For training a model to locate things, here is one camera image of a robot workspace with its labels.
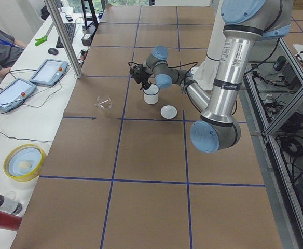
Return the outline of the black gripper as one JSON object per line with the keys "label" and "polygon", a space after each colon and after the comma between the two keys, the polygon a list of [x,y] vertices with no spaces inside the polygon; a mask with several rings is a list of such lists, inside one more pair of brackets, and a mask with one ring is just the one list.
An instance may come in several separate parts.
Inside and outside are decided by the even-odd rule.
{"label": "black gripper", "polygon": [[141,80],[141,90],[148,90],[152,83],[149,81],[149,77],[143,77],[142,80]]}

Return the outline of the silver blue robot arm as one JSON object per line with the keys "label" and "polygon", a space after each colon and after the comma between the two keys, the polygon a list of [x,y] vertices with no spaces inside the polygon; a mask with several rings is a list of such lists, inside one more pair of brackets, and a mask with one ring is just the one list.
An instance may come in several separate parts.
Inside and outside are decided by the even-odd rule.
{"label": "silver blue robot arm", "polygon": [[190,128],[190,139],[195,148],[203,153],[229,148],[238,142],[241,135],[232,109],[253,46],[259,40],[287,35],[292,8],[292,1],[222,3],[225,41],[210,93],[203,90],[189,71],[169,67],[168,50],[161,45],[152,50],[143,64],[131,68],[130,75],[144,90],[149,89],[151,76],[154,76],[160,89],[179,85],[201,113],[200,120]]}

